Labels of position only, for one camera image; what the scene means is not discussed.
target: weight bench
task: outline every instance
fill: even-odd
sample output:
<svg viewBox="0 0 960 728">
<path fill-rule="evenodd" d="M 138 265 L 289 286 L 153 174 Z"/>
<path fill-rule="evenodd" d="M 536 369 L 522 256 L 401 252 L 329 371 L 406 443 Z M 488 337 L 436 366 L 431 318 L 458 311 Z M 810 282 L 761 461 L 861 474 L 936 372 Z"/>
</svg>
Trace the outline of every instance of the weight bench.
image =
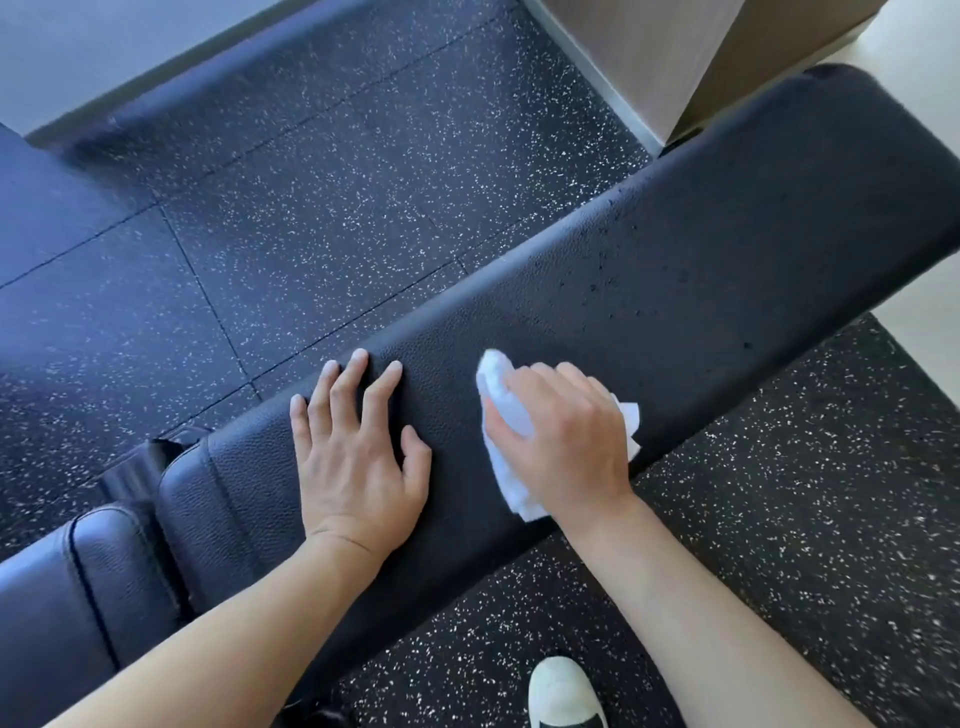
<svg viewBox="0 0 960 728">
<path fill-rule="evenodd" d="M 392 428 L 396 436 L 412 424 L 433 447 L 430 498 L 297 696 L 330 685 L 554 528 L 511 514 L 492 481 L 473 385 L 483 349 L 517 362 L 574 361 L 641 402 L 636 473 L 958 247 L 960 161 L 868 76 L 821 65 L 363 342 L 368 381 L 393 359 L 405 365 Z M 288 400 L 313 385 L 263 403 L 164 472 L 153 506 L 176 565 L 170 594 L 182 597 L 174 610 L 160 600 L 146 642 L 250 586 L 301 543 Z M 58 630 L 80 628 L 71 621 L 53 635 L 9 634 L 7 611 L 28 607 L 6 594 L 33 578 L 35 562 L 58 562 L 50 538 L 0 565 L 0 661 L 35 653 L 34 698 L 62 710 L 111 672 L 69 686 L 44 662 L 70 643 Z M 125 566 L 116 568 L 120 582 Z M 33 598 L 75 597 L 63 609 L 91 599 L 100 612 L 139 609 L 133 576 L 126 589 L 80 596 L 45 578 Z M 4 715 L 27 699 L 0 685 Z"/>
</svg>

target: white sneaker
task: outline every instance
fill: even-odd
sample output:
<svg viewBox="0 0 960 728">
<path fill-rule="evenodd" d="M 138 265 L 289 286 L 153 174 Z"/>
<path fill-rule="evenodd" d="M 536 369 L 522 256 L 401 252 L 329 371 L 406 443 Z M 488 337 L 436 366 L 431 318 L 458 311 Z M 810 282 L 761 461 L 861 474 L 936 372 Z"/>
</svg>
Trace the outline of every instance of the white sneaker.
<svg viewBox="0 0 960 728">
<path fill-rule="evenodd" d="M 607 728 L 587 674 L 568 657 L 548 657 L 530 675 L 531 728 Z"/>
</svg>

